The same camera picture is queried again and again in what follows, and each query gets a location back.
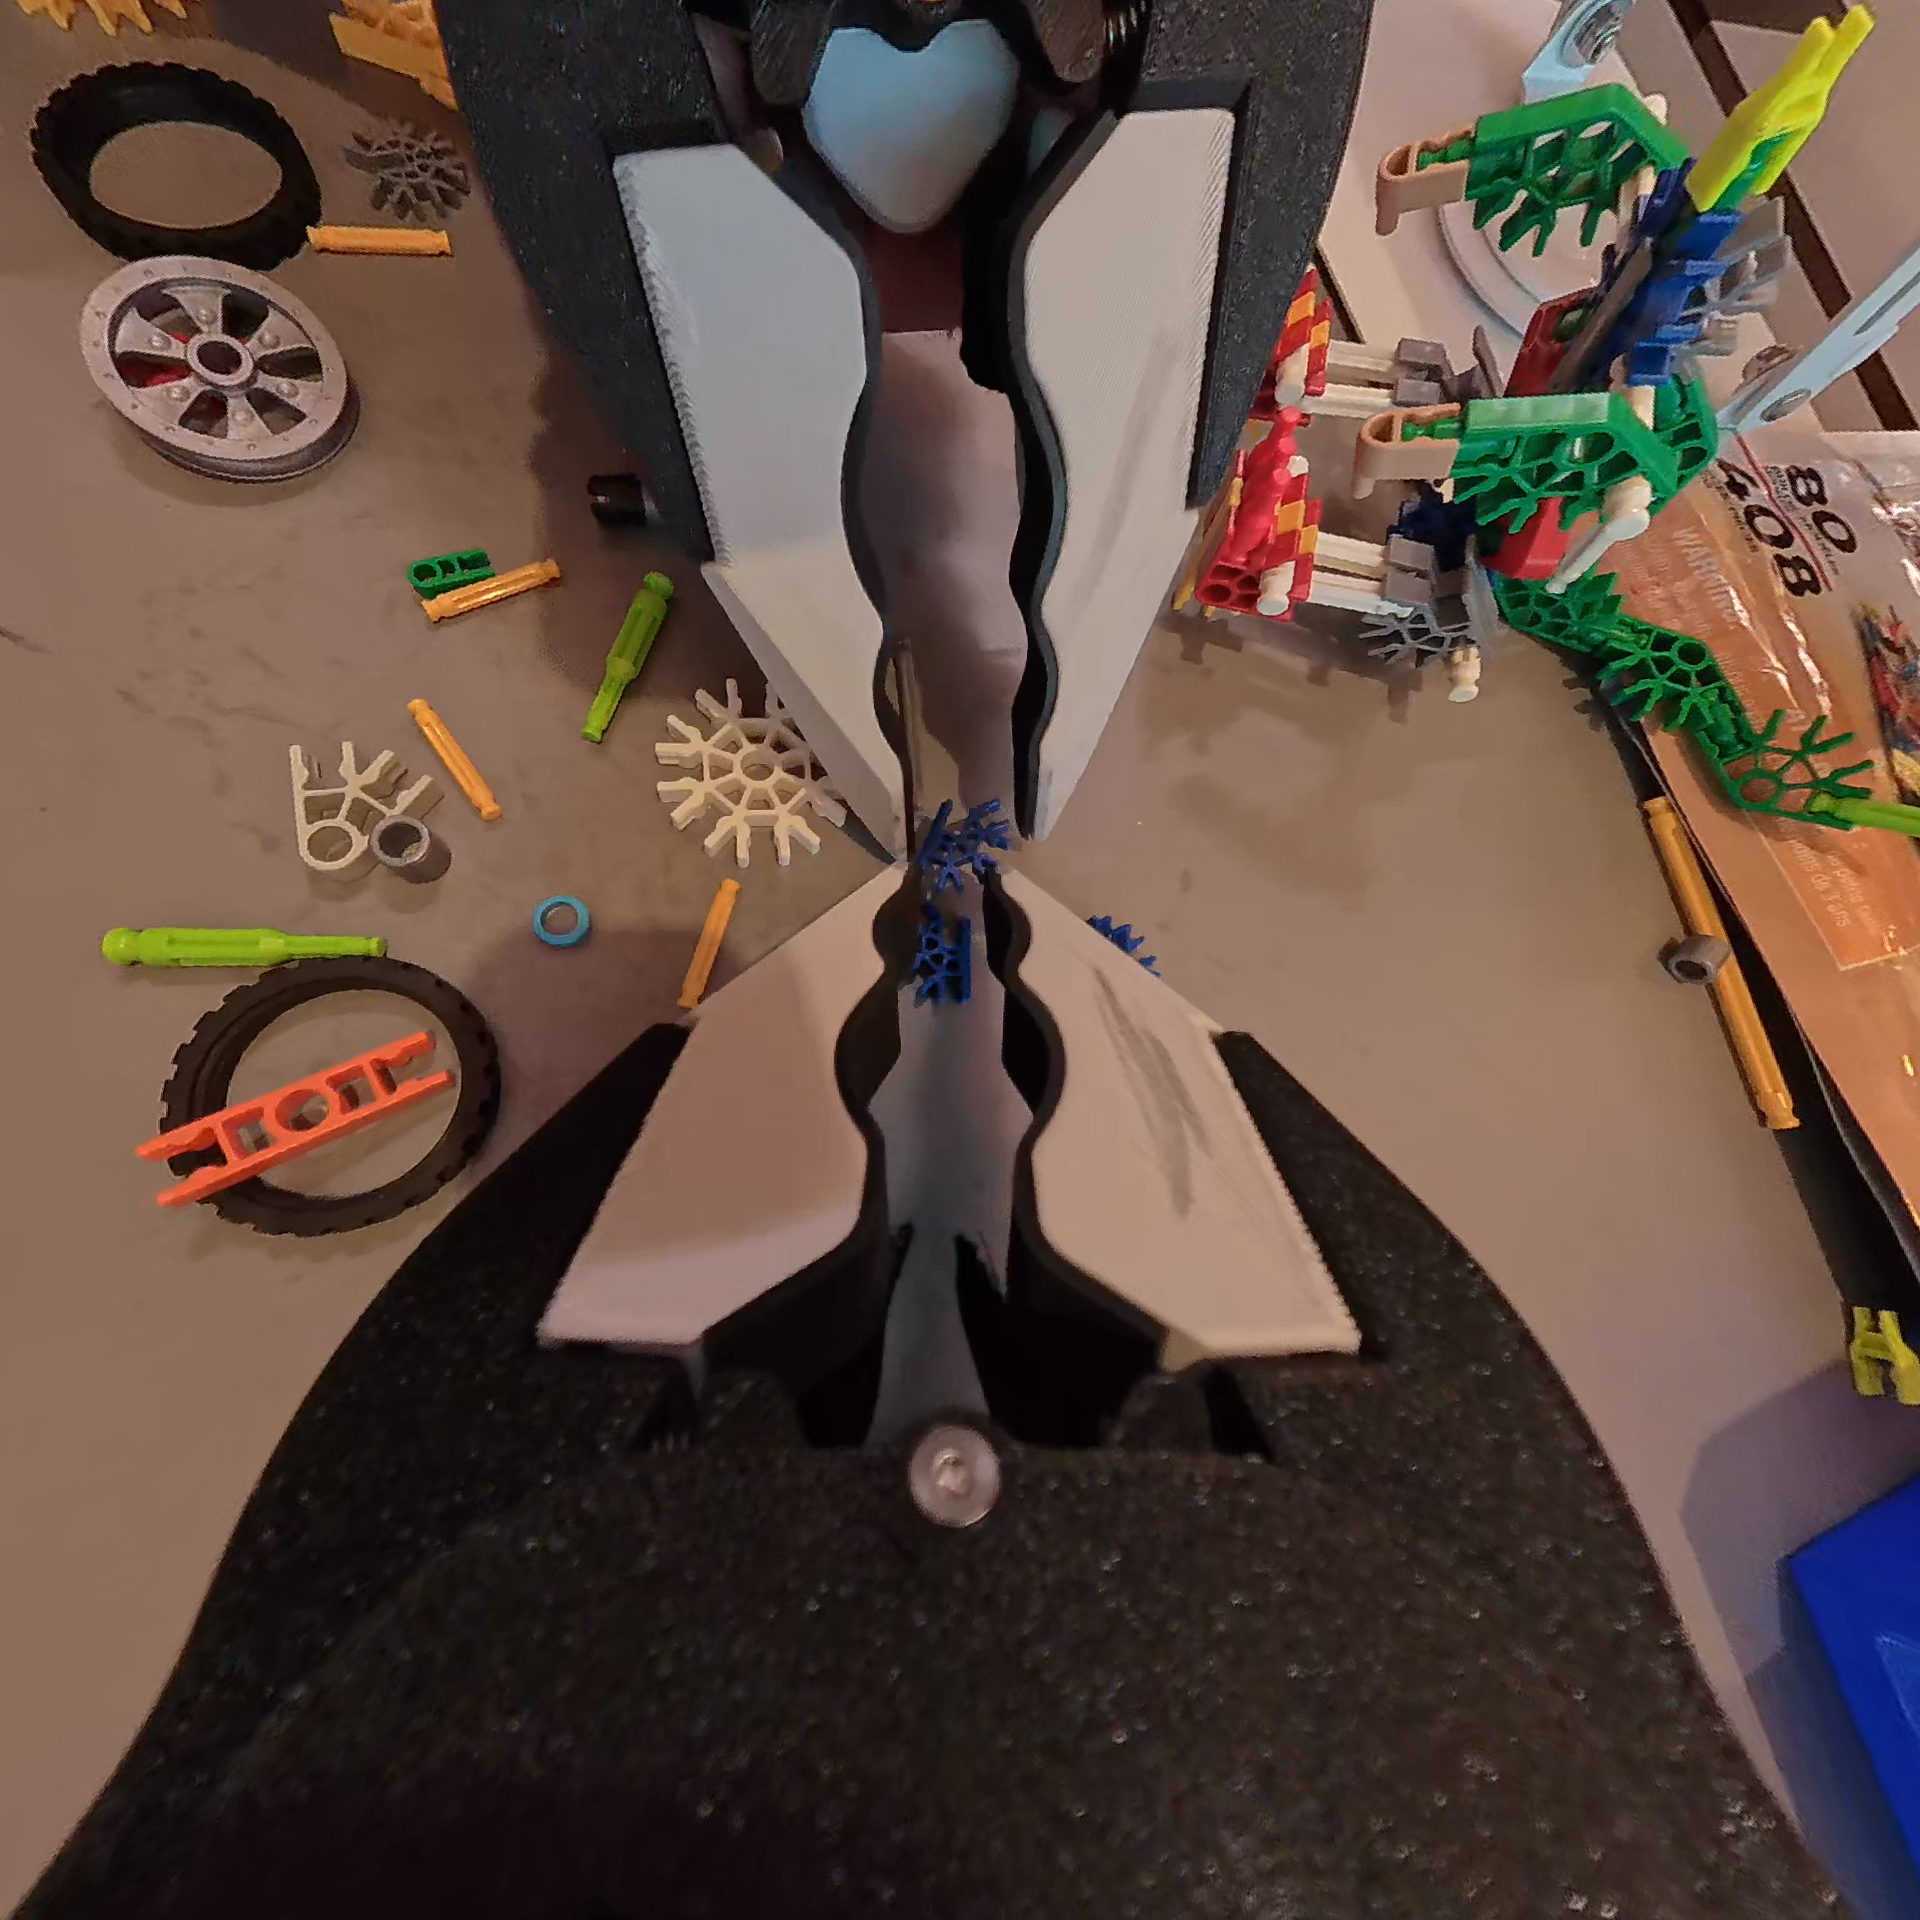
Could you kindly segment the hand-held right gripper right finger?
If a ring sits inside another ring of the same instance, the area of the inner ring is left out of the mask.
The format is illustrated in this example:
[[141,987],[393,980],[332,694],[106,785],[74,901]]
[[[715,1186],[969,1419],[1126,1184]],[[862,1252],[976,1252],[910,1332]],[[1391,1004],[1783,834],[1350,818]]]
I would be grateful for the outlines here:
[[984,921],[1005,1070],[1031,1108],[1011,1299],[1162,1371],[1350,1356],[1357,1318],[1229,1075],[1229,1031],[1017,874],[993,880]]

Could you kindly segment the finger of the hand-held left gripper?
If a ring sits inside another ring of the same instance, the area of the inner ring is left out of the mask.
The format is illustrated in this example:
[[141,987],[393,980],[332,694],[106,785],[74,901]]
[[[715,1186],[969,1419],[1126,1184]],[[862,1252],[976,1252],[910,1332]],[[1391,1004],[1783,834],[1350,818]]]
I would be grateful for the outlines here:
[[1011,238],[1017,822],[1056,834],[1197,539],[1236,103],[1104,114]]
[[881,589],[855,482],[879,412],[879,291],[836,208],[739,146],[616,156],[681,440],[706,589],[790,706],[855,822],[907,852],[907,744],[881,706]]

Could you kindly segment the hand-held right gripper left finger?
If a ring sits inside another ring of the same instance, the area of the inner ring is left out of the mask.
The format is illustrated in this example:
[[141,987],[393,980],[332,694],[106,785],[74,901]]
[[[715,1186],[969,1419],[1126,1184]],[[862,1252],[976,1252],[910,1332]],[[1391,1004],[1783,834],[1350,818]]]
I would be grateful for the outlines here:
[[824,1388],[879,1355],[889,1200],[879,1080],[914,933],[907,865],[715,987],[587,1223],[545,1344],[744,1365]]

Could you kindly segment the lime green plastic rod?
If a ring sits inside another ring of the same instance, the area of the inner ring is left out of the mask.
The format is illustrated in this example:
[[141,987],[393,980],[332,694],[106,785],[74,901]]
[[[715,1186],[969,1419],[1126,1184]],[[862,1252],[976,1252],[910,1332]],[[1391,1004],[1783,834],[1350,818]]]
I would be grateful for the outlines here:
[[651,640],[660,640],[660,629],[666,629],[666,609],[674,609],[674,579],[666,579],[666,573],[649,573],[649,579],[632,589],[625,612],[620,612],[620,636],[616,636],[610,664],[603,664],[603,694],[594,694],[594,706],[587,706],[587,721],[582,721],[582,736],[587,736],[587,744],[610,736],[610,725],[616,725],[625,684],[637,678],[637,664],[649,664],[649,650],[651,650]]
[[121,973],[279,973],[303,958],[391,958],[386,937],[296,937],[246,921],[121,921],[96,937],[96,958]]

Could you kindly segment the dark grey snowflake connector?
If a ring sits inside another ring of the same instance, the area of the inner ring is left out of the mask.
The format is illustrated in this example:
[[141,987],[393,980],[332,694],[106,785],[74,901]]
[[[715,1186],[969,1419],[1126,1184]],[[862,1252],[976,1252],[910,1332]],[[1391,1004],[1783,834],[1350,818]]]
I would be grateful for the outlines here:
[[421,123],[348,129],[345,164],[371,175],[371,208],[393,224],[442,224],[467,205],[467,156]]

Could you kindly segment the black rubber tyre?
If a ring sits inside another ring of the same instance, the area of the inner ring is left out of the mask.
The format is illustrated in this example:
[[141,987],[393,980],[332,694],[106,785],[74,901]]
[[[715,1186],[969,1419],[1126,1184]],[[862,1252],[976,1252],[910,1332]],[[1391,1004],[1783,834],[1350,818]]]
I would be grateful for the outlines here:
[[421,1206],[435,1186],[449,1186],[482,1141],[493,1136],[504,1113],[504,1052],[493,1031],[482,1021],[482,1011],[435,973],[393,966],[393,958],[303,958],[303,966],[279,966],[260,980],[228,987],[170,1054],[170,1080],[156,1094],[156,1125],[179,1125],[189,1113],[211,1113],[219,1094],[228,1094],[240,1062],[251,1054],[251,1044],[283,1021],[303,1004],[325,995],[393,995],[406,1004],[442,1054],[461,1070],[461,1094],[442,1123],[442,1136],[430,1141],[430,1157],[414,1167],[404,1167],[386,1186],[361,1186],[348,1200],[271,1200],[271,1196],[240,1196],[240,1200],[205,1200],[211,1212],[260,1226],[260,1234],[354,1234],[354,1226],[386,1226],[406,1206]]
[[[184,230],[184,224],[124,220],[111,205],[96,205],[90,156],[121,129],[141,129],[141,123],[240,129],[263,156],[279,156],[279,189],[240,224],[189,224]],[[311,247],[311,224],[325,224],[325,182],[317,182],[317,164],[311,164],[303,140],[293,129],[293,119],[271,101],[260,101],[251,84],[205,74],[205,65],[129,59],[129,65],[80,74],[60,90],[46,90],[29,146],[30,146],[46,189],[60,198],[60,208],[124,264],[141,264],[141,260],[219,260],[219,264],[246,264],[246,272],[279,272],[283,260],[296,260]]]

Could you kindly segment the white snowflake connector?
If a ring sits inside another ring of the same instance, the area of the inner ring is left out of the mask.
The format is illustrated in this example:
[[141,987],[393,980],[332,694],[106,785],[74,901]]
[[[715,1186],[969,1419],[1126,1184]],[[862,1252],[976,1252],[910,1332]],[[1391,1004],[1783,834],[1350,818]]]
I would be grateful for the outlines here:
[[739,678],[724,678],[724,702],[696,694],[696,706],[702,725],[666,721],[651,760],[674,763],[674,779],[660,779],[674,834],[706,822],[706,855],[724,852],[744,874],[763,835],[769,855],[790,865],[790,852],[824,844],[819,822],[850,818],[769,684],[758,714],[744,714]]

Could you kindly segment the multicoloured construction toy model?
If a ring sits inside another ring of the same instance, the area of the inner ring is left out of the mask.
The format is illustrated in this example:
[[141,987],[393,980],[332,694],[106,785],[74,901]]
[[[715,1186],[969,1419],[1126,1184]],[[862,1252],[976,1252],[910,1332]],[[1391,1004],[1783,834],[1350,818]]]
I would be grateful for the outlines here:
[[1600,284],[1535,302],[1501,380],[1493,352],[1453,372],[1426,345],[1391,358],[1335,345],[1335,302],[1308,272],[1247,418],[1252,440],[1177,609],[1214,621],[1343,609],[1391,657],[1448,650],[1453,702],[1476,694],[1476,609],[1493,609],[1514,636],[1585,650],[1627,721],[1696,736],[1728,805],[1914,835],[1914,805],[1867,798],[1867,760],[1837,763],[1848,735],[1816,721],[1783,744],[1783,714],[1756,725],[1722,657],[1626,612],[1601,573],[1601,551],[1647,532],[1738,427],[1797,418],[1914,313],[1904,260],[1816,352],[1741,374],[1728,405],[1712,397],[1701,358],[1738,352],[1738,326],[1778,302],[1788,260],[1778,175],[1816,140],[1874,15],[1816,17],[1701,156],[1646,90],[1568,84],[1591,15],[1601,6],[1556,15],[1525,103],[1384,152],[1373,208],[1391,230],[1420,205],[1472,205],[1472,224],[1501,224],[1501,249],[1543,249],[1562,220],[1600,247],[1607,220]]

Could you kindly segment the silver wheel hub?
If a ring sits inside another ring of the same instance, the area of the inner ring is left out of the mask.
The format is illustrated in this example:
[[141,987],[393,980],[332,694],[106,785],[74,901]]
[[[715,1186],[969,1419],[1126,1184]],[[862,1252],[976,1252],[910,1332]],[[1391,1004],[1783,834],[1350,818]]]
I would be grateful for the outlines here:
[[[121,345],[179,334],[200,392],[124,392]],[[296,482],[338,465],[361,425],[338,334],[279,279],[219,260],[141,260],[80,313],[90,392],[163,465],[219,482]]]

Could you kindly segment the orange ladder connector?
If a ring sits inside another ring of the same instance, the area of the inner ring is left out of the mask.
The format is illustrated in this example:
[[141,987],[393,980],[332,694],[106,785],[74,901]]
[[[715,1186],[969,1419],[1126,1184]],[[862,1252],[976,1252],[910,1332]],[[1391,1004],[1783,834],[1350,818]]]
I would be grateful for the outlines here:
[[141,1141],[141,1164],[163,1175],[156,1206],[240,1200],[251,1186],[271,1200],[348,1200],[430,1157],[461,1094],[435,1031],[393,1031],[296,1075],[279,1075],[283,1062],[296,1054],[271,1052],[211,1113]]

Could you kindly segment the white triangular connector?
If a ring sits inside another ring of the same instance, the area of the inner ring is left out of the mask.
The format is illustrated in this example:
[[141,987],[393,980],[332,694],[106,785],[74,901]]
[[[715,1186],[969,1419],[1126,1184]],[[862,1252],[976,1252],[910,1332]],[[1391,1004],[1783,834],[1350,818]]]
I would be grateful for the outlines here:
[[354,744],[345,736],[338,779],[325,779],[311,763],[303,744],[293,744],[293,805],[296,805],[296,855],[317,880],[361,880],[378,874],[378,822],[391,818],[430,818],[442,805],[435,779],[406,779],[393,749],[354,760]]

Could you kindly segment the long yellow rod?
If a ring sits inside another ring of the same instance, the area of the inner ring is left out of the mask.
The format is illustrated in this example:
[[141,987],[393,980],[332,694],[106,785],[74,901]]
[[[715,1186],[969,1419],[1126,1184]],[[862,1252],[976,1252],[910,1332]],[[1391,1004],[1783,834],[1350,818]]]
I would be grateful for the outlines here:
[[[1696,855],[1696,835],[1688,835],[1680,813],[1672,798],[1646,798],[1646,834],[1647,834],[1647,852],[1664,865],[1678,921],[1728,937],[1713,887],[1712,887],[1712,874]],[[1778,1136],[1802,1125],[1788,1075],[1778,1062],[1778,1044],[1760,1031],[1760,1011],[1756,1011],[1756,987],[1748,987],[1741,966],[1728,966],[1712,980],[1712,1004],[1713,1004],[1722,1044],[1728,1044],[1728,1054],[1741,1070],[1741,1090],[1748,1090],[1748,1108],[1760,1113],[1760,1125],[1778,1125]]]

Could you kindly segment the red printed toy package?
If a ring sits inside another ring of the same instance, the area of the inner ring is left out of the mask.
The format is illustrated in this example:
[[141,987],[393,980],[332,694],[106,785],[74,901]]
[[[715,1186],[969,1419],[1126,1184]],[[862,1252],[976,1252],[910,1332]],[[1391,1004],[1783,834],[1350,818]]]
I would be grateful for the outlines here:
[[[1920,774],[1920,435],[1738,435],[1722,465],[1626,549],[1626,609],[1701,640],[1741,714],[1783,744],[1816,721],[1852,735],[1874,805]],[[1647,735],[1678,813],[1748,921],[1816,1062],[1920,1206],[1920,855],[1904,834],[1788,822],[1728,805],[1678,735]]]

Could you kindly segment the blue plastic storage bin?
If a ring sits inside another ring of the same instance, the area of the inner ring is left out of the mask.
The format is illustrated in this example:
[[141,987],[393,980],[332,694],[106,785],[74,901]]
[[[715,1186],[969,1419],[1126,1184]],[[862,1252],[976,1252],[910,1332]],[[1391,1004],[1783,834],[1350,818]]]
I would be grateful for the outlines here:
[[1860,1901],[1914,1911],[1920,1873],[1920,1481],[1830,1526],[1783,1564],[1821,1669],[1837,1762],[1860,1795]]

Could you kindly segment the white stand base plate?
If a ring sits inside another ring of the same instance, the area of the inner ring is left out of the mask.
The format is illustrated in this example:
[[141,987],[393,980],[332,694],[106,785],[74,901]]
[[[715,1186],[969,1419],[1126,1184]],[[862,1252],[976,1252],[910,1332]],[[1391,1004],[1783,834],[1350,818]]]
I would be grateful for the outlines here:
[[1373,182],[1381,156],[1404,140],[1456,129],[1525,101],[1525,65],[1556,25],[1556,0],[1381,0],[1343,156],[1321,224],[1321,284],[1338,326],[1391,352],[1398,334],[1466,352],[1493,334],[1501,361],[1543,297],[1600,284],[1600,247],[1580,247],[1580,220],[1543,249],[1501,249],[1501,224],[1472,224],[1472,205],[1404,208],[1381,230]]

